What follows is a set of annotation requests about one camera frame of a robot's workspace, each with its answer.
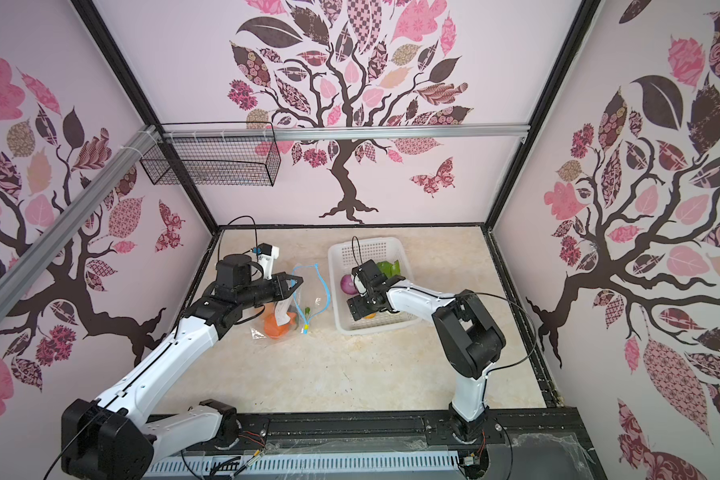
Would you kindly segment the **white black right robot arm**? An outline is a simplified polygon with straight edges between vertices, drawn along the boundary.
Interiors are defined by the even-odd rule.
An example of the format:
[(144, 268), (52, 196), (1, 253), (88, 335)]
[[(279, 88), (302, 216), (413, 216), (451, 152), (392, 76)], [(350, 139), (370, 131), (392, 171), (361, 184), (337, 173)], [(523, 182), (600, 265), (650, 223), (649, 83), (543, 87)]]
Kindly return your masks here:
[(464, 443), (475, 441), (487, 419), (488, 371), (506, 346), (503, 332), (477, 293), (442, 293), (401, 275), (388, 277), (372, 260), (354, 267), (351, 277), (358, 291), (347, 301), (354, 320), (374, 313), (402, 312), (432, 323), (446, 359), (458, 374), (449, 404), (454, 436)]

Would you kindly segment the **clear blue-zipper zip bag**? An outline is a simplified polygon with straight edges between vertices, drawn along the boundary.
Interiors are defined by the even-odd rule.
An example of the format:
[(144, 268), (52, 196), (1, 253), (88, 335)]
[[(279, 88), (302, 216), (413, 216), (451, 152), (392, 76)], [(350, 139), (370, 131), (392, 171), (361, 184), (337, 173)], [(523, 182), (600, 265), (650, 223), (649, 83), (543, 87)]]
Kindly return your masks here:
[[(251, 337), (254, 341), (280, 342), (295, 338), (296, 335), (308, 335), (315, 326), (316, 318), (330, 309), (333, 297), (328, 286), (328, 282), (322, 273), (321, 266), (317, 262), (311, 264), (297, 263), (292, 268), (290, 274), (301, 276), (304, 279), (302, 286), (291, 298), (270, 303), (265, 306), (264, 313), (259, 318), (255, 319), (250, 327)], [(306, 331), (302, 329), (302, 322), (297, 313), (298, 307), (310, 307), (312, 309), (310, 326)], [(266, 337), (263, 329), (264, 319), (272, 311), (275, 312), (277, 316), (277, 323), (280, 325), (287, 322), (287, 311), (296, 312), (298, 322), (296, 330), (291, 332), (288, 336), (278, 340)]]

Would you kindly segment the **orange toy pumpkin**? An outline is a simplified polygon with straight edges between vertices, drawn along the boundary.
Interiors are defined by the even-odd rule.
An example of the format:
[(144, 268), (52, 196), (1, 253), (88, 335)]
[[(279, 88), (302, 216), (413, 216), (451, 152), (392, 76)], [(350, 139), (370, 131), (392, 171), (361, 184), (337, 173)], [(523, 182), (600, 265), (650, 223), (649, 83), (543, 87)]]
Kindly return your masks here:
[(277, 323), (277, 316), (274, 311), (269, 313), (264, 319), (264, 334), (269, 339), (278, 340), (288, 336), (291, 332), (295, 331), (297, 322), (297, 313), (294, 311), (287, 311), (287, 322), (285, 324)]

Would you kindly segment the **green toy cabbage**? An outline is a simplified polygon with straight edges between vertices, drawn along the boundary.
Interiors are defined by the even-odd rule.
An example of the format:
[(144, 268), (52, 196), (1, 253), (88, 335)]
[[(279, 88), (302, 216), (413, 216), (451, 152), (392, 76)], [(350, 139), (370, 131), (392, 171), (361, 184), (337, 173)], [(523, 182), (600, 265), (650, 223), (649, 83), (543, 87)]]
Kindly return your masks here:
[(376, 265), (387, 278), (392, 278), (401, 274), (401, 265), (398, 260), (395, 260), (393, 262), (380, 261), (377, 262)]

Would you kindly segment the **white perforated plastic basket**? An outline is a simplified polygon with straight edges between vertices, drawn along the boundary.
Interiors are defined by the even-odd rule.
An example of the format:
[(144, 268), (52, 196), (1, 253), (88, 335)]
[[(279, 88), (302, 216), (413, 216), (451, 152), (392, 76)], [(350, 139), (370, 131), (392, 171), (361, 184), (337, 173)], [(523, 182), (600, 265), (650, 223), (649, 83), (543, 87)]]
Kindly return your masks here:
[(392, 279), (413, 278), (399, 239), (377, 237), (335, 244), (328, 250), (328, 267), (339, 333), (345, 336), (385, 333), (420, 322), (411, 313), (379, 309), (388, 306), (382, 295), (384, 286)]

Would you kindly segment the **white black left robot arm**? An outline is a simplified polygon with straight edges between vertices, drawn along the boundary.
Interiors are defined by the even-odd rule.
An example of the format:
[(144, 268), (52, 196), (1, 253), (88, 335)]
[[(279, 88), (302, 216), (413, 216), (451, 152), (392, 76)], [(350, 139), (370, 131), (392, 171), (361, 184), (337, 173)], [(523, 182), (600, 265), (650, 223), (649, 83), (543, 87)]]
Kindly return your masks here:
[(241, 426), (234, 407), (205, 400), (184, 413), (151, 420), (155, 407), (245, 312), (288, 303), (301, 277), (273, 272), (274, 254), (232, 254), (216, 279), (145, 360), (95, 399), (78, 399), (61, 417), (61, 470), (78, 479), (140, 479), (153, 464), (205, 442), (230, 447)]

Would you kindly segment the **purple toy onion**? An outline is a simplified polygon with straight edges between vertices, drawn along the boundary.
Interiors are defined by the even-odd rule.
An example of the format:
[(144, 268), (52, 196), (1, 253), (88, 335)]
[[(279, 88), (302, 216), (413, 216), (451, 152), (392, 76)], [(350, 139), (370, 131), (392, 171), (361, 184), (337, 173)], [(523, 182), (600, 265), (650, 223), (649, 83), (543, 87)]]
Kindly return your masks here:
[(340, 280), (340, 288), (342, 292), (348, 296), (355, 296), (358, 294), (354, 278), (352, 275), (344, 275)]

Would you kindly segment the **aluminium rail left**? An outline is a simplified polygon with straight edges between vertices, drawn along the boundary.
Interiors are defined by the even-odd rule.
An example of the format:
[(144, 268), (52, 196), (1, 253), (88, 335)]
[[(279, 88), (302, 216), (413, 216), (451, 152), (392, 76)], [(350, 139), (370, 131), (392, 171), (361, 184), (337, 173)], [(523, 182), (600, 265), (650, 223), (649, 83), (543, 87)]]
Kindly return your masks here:
[(85, 220), (101, 204), (116, 183), (151, 147), (158, 144), (155, 126), (145, 125), (117, 151), (91, 184), (66, 207), (55, 222), (21, 255), (15, 266), (0, 279), (0, 322), (52, 263)]

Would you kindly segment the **aluminium rail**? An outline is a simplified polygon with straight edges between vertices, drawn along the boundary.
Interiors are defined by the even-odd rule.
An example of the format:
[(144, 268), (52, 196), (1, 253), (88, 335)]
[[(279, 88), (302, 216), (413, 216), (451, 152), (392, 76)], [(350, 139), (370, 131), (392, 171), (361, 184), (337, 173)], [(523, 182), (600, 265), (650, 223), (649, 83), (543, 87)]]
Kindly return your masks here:
[(101, 204), (116, 183), (151, 147), (158, 144), (155, 126), (145, 125), (117, 151), (91, 184), (66, 207), (55, 222), (21, 255), (15, 266), (0, 279), (0, 322), (52, 263), (85, 220)]
[(457, 124), (374, 127), (326, 127), (326, 128), (257, 128), (244, 124), (237, 129), (200, 129), (195, 125), (181, 125), (181, 129), (169, 130), (164, 126), (162, 137), (166, 141), (189, 139), (232, 140), (250, 138), (271, 141), (353, 140), (353, 139), (402, 139), (402, 138), (458, 138), (458, 137), (525, 137), (530, 126), (526, 124)]

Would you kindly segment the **aluminium rail back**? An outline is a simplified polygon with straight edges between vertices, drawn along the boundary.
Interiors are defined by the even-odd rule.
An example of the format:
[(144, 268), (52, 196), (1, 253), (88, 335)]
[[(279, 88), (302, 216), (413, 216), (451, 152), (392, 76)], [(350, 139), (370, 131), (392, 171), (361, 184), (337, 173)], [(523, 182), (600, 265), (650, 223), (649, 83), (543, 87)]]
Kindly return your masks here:
[(166, 141), (189, 139), (232, 140), (250, 138), (271, 141), (353, 140), (353, 139), (402, 139), (402, 138), (458, 138), (458, 137), (525, 137), (530, 126), (526, 124), (457, 124), (374, 127), (326, 127), (326, 128), (257, 128), (244, 124), (237, 129), (200, 129), (195, 125), (181, 125), (181, 129), (169, 130), (164, 126), (162, 137)]

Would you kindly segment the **black base platform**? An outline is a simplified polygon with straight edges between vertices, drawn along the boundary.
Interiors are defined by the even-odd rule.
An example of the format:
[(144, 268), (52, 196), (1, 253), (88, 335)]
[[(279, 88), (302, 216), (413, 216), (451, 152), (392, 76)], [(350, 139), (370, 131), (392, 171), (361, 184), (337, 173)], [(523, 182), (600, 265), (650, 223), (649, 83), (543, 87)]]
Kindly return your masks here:
[(458, 472), (328, 474), (285, 479), (603, 479), (574, 408), (492, 409), (481, 436), (454, 436), (446, 410), (241, 414), (230, 447), (199, 443), (180, 454), (253, 455), (451, 451)]

